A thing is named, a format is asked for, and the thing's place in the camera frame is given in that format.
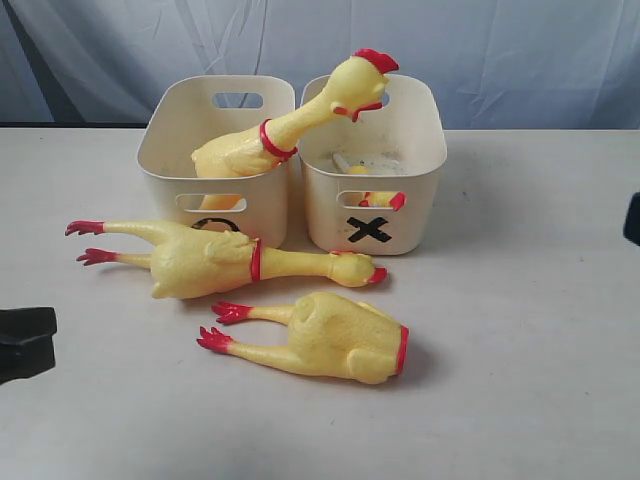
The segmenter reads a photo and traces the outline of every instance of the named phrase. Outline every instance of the red comb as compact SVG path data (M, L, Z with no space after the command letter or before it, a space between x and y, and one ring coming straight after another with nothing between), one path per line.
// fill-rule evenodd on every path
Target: red comb
M361 48L354 53L353 56L362 57L371 62L371 64L378 69L381 75L400 68L396 61L389 55L386 53L376 52L371 48Z

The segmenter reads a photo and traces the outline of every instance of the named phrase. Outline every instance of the table surface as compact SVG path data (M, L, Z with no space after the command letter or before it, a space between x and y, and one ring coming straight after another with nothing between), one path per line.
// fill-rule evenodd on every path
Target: table surface
M59 323L57 366L0 386L2 478L638 478L640 249L622 228L640 132L446 132L424 242L377 259L384 286L290 278L191 301L152 299L144 270L74 261L142 240L64 237L72 220L155 216L142 134L0 129L0 305L53 306ZM283 247L313 250L304 223ZM217 298L314 290L406 324L404 374L311 379L195 342ZM232 328L285 341L268 322Z

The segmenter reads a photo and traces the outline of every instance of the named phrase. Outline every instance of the white bin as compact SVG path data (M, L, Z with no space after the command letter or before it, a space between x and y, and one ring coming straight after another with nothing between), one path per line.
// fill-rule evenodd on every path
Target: white bin
M215 95L226 93L258 94L262 106L216 106ZM213 138L294 109L293 87L274 77L207 75L172 85L151 117L138 150L138 164L161 218L197 227L206 224L204 228L217 231L237 227L252 238L260 237L265 246L280 246L287 235L289 162L251 177L204 179L196 177L191 153ZM232 210L198 210L205 194L237 194L243 200Z
M447 158L440 115L427 85L404 75L387 77L388 103L382 109L362 112L356 124L349 119L325 124L300 141L309 235L323 250L399 255L423 238ZM315 97L327 79L307 84L302 103ZM356 160L396 159L403 174L337 173L330 167L335 152ZM406 204L398 211L345 205L349 192L367 191L403 192Z

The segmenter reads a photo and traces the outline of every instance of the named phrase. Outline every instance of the rubber chicken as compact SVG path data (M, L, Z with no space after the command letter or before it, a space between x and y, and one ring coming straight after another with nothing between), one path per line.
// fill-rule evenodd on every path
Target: rubber chicken
M371 175L364 165L351 166L339 153L333 154L333 163L338 169L347 175ZM347 205L359 207L391 207L394 211L404 207L407 196L402 192L365 192L350 193L346 198Z
M287 346L265 347L236 342L216 328L200 327L197 342L215 352L286 372L354 379L378 384L402 373L409 330L362 302L316 292L295 305L248 307L220 302L212 307L229 325L264 319L287 325Z
M362 49L338 65L324 89L297 110L259 126L210 140L191 154L199 178L232 178L267 172L296 154L300 137L310 128L340 116L358 119L363 110L382 108L380 98L397 70L389 55ZM206 195L201 210L228 210L237 195Z
M124 254L89 248L84 265L120 262L148 268L153 298L195 298L276 277L321 276L344 287L378 283L387 276L371 257L355 253L312 254L262 247L240 232L197 230L165 220L76 221L65 235L126 233L155 245L151 254Z

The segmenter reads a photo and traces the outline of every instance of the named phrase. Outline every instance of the black plastic piece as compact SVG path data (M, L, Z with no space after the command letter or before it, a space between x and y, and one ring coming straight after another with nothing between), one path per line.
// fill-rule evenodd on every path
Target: black plastic piece
M631 204L624 224L624 237L640 246L640 192L631 197Z
M0 310L0 384L26 379L55 367L51 307Z

